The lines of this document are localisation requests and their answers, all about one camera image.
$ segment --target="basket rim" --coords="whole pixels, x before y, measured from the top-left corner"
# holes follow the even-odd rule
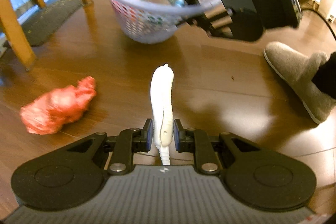
[[[219,4],[219,2],[216,3],[209,2],[204,6],[186,5],[184,7],[177,7],[177,6],[151,3],[144,0],[116,0],[116,1],[139,10],[145,10],[147,12],[175,15],[175,16],[193,16],[202,14],[203,12],[212,9],[213,7]]]

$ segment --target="red plastic bag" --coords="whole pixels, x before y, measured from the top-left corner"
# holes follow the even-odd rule
[[[29,133],[56,133],[64,124],[79,120],[88,110],[96,96],[95,87],[94,78],[88,76],[78,82],[78,87],[69,85],[47,92],[21,108],[21,120]]]

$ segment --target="laundry basket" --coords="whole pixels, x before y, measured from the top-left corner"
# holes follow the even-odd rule
[[[123,32],[135,41],[148,44],[168,39],[176,31],[176,23],[214,6],[209,2],[179,7],[143,0],[111,0],[111,3]]]

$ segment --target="black circular joint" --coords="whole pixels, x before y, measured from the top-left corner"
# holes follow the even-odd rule
[[[225,183],[233,196],[248,206],[285,211],[309,202],[316,177],[307,165],[279,155],[268,160],[237,160],[228,168]]]
[[[35,174],[36,181],[46,187],[61,187],[71,182],[73,178],[73,170],[62,165],[46,166]]]
[[[52,152],[18,167],[11,187],[22,204],[42,211],[78,206],[93,198],[103,173],[82,153]]]

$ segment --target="dark mat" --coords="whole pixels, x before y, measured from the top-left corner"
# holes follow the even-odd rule
[[[38,10],[22,24],[29,44],[32,47],[41,46],[81,6],[82,0],[56,0]],[[4,47],[10,47],[8,41]]]

